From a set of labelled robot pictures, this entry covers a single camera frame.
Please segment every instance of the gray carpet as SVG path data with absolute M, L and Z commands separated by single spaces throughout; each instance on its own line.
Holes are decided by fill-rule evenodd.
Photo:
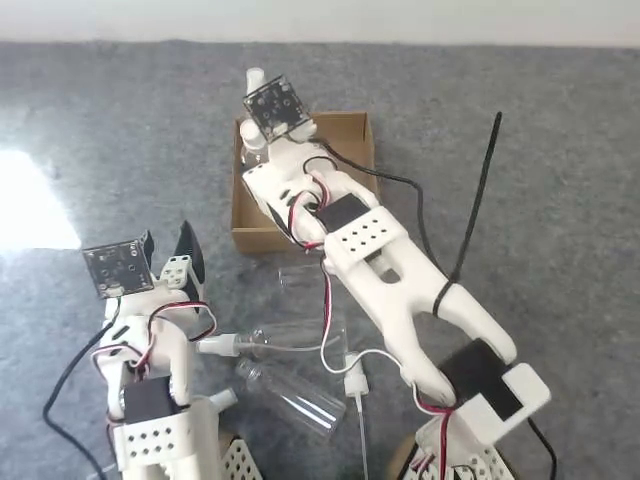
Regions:
M 180 222 L 191 220 L 225 331 L 304 307 L 319 315 L 320 308 L 315 289 L 283 298 L 273 281 L 279 265 L 304 258 L 244 257 L 229 234 L 231 124 L 242 112 L 244 69 L 254 65 L 286 73 L 314 110 L 370 112 L 378 165 L 426 189 L 428 229 L 445 265 L 463 235 L 492 117 L 504 112 L 463 283 L 553 392 L 538 419 L 561 458 L 560 478 L 637 478 L 640 53 L 0 45 L 0 148 L 27 152 L 42 168 L 86 246 L 150 228 L 157 270 Z M 11 181 L 11 166 L 2 169 L 2 180 Z M 413 192 L 384 183 L 382 197 L 417 238 Z M 44 426 L 40 410 L 98 328 L 103 304 L 75 251 L 4 252 L 0 282 L 0 477 L 84 478 L 88 464 Z M 356 332 L 352 346 L 381 345 L 357 309 L 344 310 Z M 423 345 L 441 359 L 460 337 L 429 322 L 420 329 Z M 199 359 L 197 390 L 240 389 L 232 368 Z M 340 382 L 315 363 L 301 368 L 339 394 Z M 425 419 L 392 365 L 372 358 L 365 368 L 371 471 L 383 478 L 396 445 Z M 108 464 L 104 394 L 85 361 L 53 415 Z M 351 403 L 328 444 L 290 429 L 255 400 L 243 399 L 221 423 L 247 439 L 270 479 L 360 475 Z M 546 478 L 548 458 L 529 430 L 518 429 L 500 447 L 522 478 Z

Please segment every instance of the cable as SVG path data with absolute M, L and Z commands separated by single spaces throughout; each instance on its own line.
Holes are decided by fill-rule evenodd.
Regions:
M 211 310 L 211 307 L 208 303 L 198 301 L 173 302 L 156 308 L 153 312 L 151 312 L 151 315 L 149 315 L 149 321 L 147 322 L 147 333 L 149 334 L 149 339 L 151 339 L 151 324 L 160 312 L 164 312 L 166 310 L 180 310 L 183 308 L 202 308 L 206 310 L 206 312 L 211 317 L 211 326 L 209 326 L 204 332 L 199 333 L 195 337 L 189 338 L 190 342 L 197 342 L 198 340 L 202 340 L 204 337 L 211 335 L 218 328 L 218 319 L 213 314 L 213 311 Z
M 131 345 L 126 344 L 126 343 L 116 343 L 114 345 L 105 345 L 104 347 L 96 348 L 93 351 L 93 353 L 91 353 L 91 361 L 93 362 L 93 366 L 98 371 L 98 373 L 100 374 L 102 379 L 106 380 L 104 374 L 102 373 L 102 369 L 100 368 L 100 364 L 98 363 L 98 357 L 100 355 L 105 354 L 105 353 L 118 352 L 118 351 L 121 351 L 123 349 L 127 349 L 127 350 L 133 352 L 135 355 L 138 356 L 137 361 L 133 365 L 131 365 L 131 367 L 134 370 L 138 370 L 141 367 L 145 367 L 145 369 L 147 370 L 147 373 L 148 373 L 148 365 L 146 364 L 146 358 L 148 357 L 148 354 L 150 353 L 150 349 L 153 346 L 155 336 L 152 335 L 151 338 L 152 338 L 152 341 L 150 342 L 149 346 L 147 347 L 147 349 L 145 350 L 144 353 L 142 353 L 137 348 L 132 347 Z
M 440 424 L 440 480 L 445 480 L 447 477 L 447 427 L 453 412 L 450 410 L 445 413 Z
M 489 137 L 489 145 L 487 145 L 487 152 L 482 162 L 482 171 L 480 172 L 480 180 L 478 181 L 478 188 L 476 189 L 476 196 L 473 200 L 473 207 L 471 207 L 471 213 L 469 214 L 469 220 L 467 221 L 467 228 L 464 234 L 464 239 L 460 244 L 458 250 L 458 257 L 456 264 L 447 279 L 442 290 L 438 293 L 436 300 L 433 302 L 433 316 L 438 317 L 438 311 L 440 310 L 440 304 L 445 295 L 454 283 L 460 281 L 460 273 L 462 271 L 462 264 L 467 256 L 467 250 L 469 249 L 469 243 L 471 242 L 471 236 L 473 235 L 473 229 L 476 226 L 476 220 L 478 219 L 478 213 L 480 211 L 480 205 L 482 204 L 482 197 L 487 186 L 487 177 L 489 176 L 489 167 L 491 166 L 491 159 L 493 158 L 493 152 L 496 148 L 496 142 L 498 141 L 498 133 L 500 133 L 500 124 L 502 123 L 502 112 L 496 113 L 493 120 L 493 128 L 491 129 L 491 136 Z
M 401 177 L 398 175 L 392 175 L 390 173 L 381 172 L 379 170 L 374 170 L 372 168 L 363 167 L 362 165 L 358 165 L 357 163 L 349 160 L 348 158 L 343 157 L 338 152 L 336 152 L 331 145 L 326 140 L 315 139 L 312 140 L 312 143 L 316 143 L 324 147 L 331 155 L 333 155 L 340 162 L 349 165 L 351 168 L 354 168 L 360 172 L 366 173 L 368 175 L 373 175 L 374 177 L 386 178 L 387 180 L 393 180 L 394 182 L 404 183 L 406 185 L 410 185 L 416 191 L 418 196 L 418 208 L 417 208 L 417 218 L 418 218 L 418 230 L 420 232 L 420 239 L 422 240 L 422 247 L 424 248 L 424 253 L 429 260 L 436 266 L 438 270 L 444 273 L 442 267 L 438 263 L 433 250 L 431 249 L 431 243 L 429 242 L 429 236 L 427 235 L 427 229 L 424 225 L 424 190 L 422 186 L 414 182 L 413 180 L 405 177 Z
M 82 360 L 82 357 L 84 357 L 86 353 L 89 350 L 91 350 L 91 348 L 96 343 L 100 341 L 100 339 L 104 336 L 104 334 L 107 333 L 107 331 L 111 327 L 113 327 L 113 324 L 115 323 L 116 319 L 118 318 L 118 315 L 120 314 L 121 303 L 122 303 L 122 298 L 118 297 L 117 306 L 113 314 L 113 318 L 104 327 L 102 327 L 102 329 L 98 333 L 96 333 L 93 337 L 91 337 L 87 342 L 87 344 L 84 347 L 82 347 L 78 353 L 76 353 L 73 359 L 71 359 L 69 364 L 66 366 L 66 368 L 63 370 L 62 374 L 60 375 L 60 378 L 56 382 L 55 386 L 53 387 L 53 391 L 51 392 L 49 399 L 47 400 L 47 402 L 44 404 L 44 407 L 42 408 L 42 419 L 44 420 L 44 423 L 46 423 L 54 432 L 56 432 L 58 435 L 64 438 L 67 442 L 72 444 L 84 456 L 84 458 L 87 459 L 87 461 L 91 464 L 91 466 L 96 472 L 97 477 L 100 480 L 107 480 L 107 477 L 102 472 L 102 468 L 100 468 L 100 465 L 98 464 L 98 461 L 95 459 L 95 457 L 91 454 L 91 452 L 89 452 L 89 450 L 82 443 L 80 443 L 78 439 L 76 439 L 73 435 L 71 435 L 69 432 L 63 429 L 56 422 L 54 422 L 49 417 L 49 413 L 51 411 L 51 408 L 53 408 L 53 405 L 55 404 L 56 400 L 58 399 L 58 395 L 60 395 L 60 391 L 62 390 L 62 387 L 64 386 L 66 381 L 69 379 L 69 376 L 71 375 L 73 370 L 76 368 L 78 363 L 80 363 L 80 360 Z
M 551 442 L 549 442 L 549 440 L 547 440 L 547 437 L 545 437 L 544 434 L 540 431 L 538 425 L 536 425 L 536 422 L 534 422 L 531 417 L 527 419 L 527 422 L 529 423 L 531 430 L 533 430 L 533 433 L 535 433 L 536 437 L 538 437 L 538 440 L 540 440 L 540 443 L 542 443 L 542 445 L 544 445 L 544 448 L 547 449 L 547 452 L 549 452 L 549 457 L 551 458 L 551 472 L 549 473 L 549 479 L 555 480 L 556 472 L 558 470 L 558 457 L 556 456 L 556 452 L 554 451 Z
M 344 368 L 336 369 L 331 367 L 327 363 L 327 359 L 325 358 L 325 355 L 324 355 L 324 350 L 327 346 L 327 338 L 329 336 L 329 331 L 331 330 L 331 311 L 333 308 L 332 296 L 331 296 L 331 279 L 329 277 L 329 274 L 327 273 L 327 270 L 324 267 L 324 261 L 320 262 L 320 269 L 322 270 L 322 273 L 324 275 L 324 282 L 325 282 L 324 329 L 322 334 L 322 344 L 320 345 L 320 359 L 322 360 L 322 365 L 324 365 L 325 370 L 327 370 L 329 373 L 333 373 L 334 375 L 346 373 L 349 370 L 351 370 L 362 357 L 364 357 L 365 355 L 373 354 L 373 353 L 387 357 L 389 360 L 395 363 L 400 370 L 402 370 L 402 364 L 396 359 L 396 357 L 391 355 L 389 352 L 385 352 L 384 350 L 380 350 L 377 348 L 368 348 L 366 350 L 363 350 L 356 356 L 356 358 L 351 362 L 350 365 Z
M 304 163 L 302 164 L 302 171 L 303 171 L 304 173 L 309 173 L 309 172 L 307 172 L 307 165 L 309 164 L 309 162 L 311 162 L 312 160 L 320 160 L 320 159 L 322 159 L 322 160 L 328 160 L 329 162 L 331 162 L 331 165 L 333 165 L 333 168 L 334 168 L 335 170 L 337 170 L 337 169 L 338 169 L 338 164 L 336 164 L 336 161 L 335 161 L 333 158 L 328 157 L 328 156 L 326 156 L 326 155 L 315 155 L 315 156 L 313 156 L 313 157 L 307 158 L 307 159 L 304 161 Z
M 449 412 L 453 412 L 454 410 L 453 408 L 437 407 L 437 406 L 426 404 L 420 399 L 420 392 L 418 392 L 418 386 L 415 383 L 413 383 L 411 385 L 411 388 L 413 389 L 413 402 L 416 404 L 416 407 L 418 407 L 418 410 L 420 410 L 422 413 L 426 413 L 427 415 L 443 415 Z

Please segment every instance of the cardboard box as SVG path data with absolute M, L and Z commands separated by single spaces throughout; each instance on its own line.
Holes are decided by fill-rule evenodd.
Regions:
M 374 147 L 371 125 L 366 112 L 326 112 L 313 115 L 318 136 L 326 139 L 343 156 L 365 167 L 374 168 Z M 260 212 L 242 182 L 240 150 L 241 119 L 234 125 L 233 200 L 231 206 L 231 235 L 242 253 L 282 252 L 297 248 Z M 338 163 L 362 185 L 378 195 L 377 178 Z

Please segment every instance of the plastic bottle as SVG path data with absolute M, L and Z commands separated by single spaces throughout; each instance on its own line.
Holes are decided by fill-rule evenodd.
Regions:
M 263 359 L 274 354 L 319 353 L 321 340 L 322 320 L 296 320 L 260 325 L 249 333 L 227 333 L 207 337 L 198 342 L 197 349 L 200 353 L 213 353 L 225 357 L 243 355 Z M 327 350 L 331 350 L 331 353 L 341 353 L 346 349 L 346 343 L 344 321 L 336 320 L 327 340 Z
M 240 136 L 242 137 L 240 160 L 243 169 L 249 170 L 269 161 L 267 141 L 252 119 L 248 118 L 240 124 Z
M 290 371 L 244 359 L 236 372 L 251 394 L 295 427 L 329 438 L 344 415 L 344 403 Z

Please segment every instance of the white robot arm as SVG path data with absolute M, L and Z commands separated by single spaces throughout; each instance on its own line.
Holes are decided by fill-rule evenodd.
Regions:
M 211 397 L 215 402 L 191 394 L 193 348 L 183 331 L 196 323 L 199 309 L 213 322 L 198 339 L 216 326 L 200 301 L 200 247 L 185 222 L 159 278 L 144 271 L 152 250 L 133 241 L 85 251 L 98 291 L 111 297 L 106 322 L 116 317 L 92 358 L 107 383 L 118 469 L 125 480 L 222 479 L 218 413 L 235 397 L 230 390 Z
M 455 406 L 452 423 L 463 425 L 465 435 L 484 445 L 495 443 L 550 399 L 531 367 L 513 366 L 514 342 L 493 317 L 464 287 L 449 284 L 372 192 L 336 171 L 336 160 L 345 159 L 313 140 L 313 120 L 284 78 L 263 84 L 244 103 L 269 142 L 269 161 L 243 173 L 246 188 L 292 242 L 324 250 L 326 270 L 378 327 L 407 384 Z M 448 291 L 437 300 L 445 287 Z M 446 374 L 420 347 L 413 324 L 414 315 L 433 313 L 438 302 L 438 317 L 471 339 L 452 356 Z M 475 382 L 467 382 L 464 372 L 477 362 L 485 368 L 475 370 L 484 384 L 468 388 L 465 383 Z M 488 365 L 495 368 L 489 372 Z

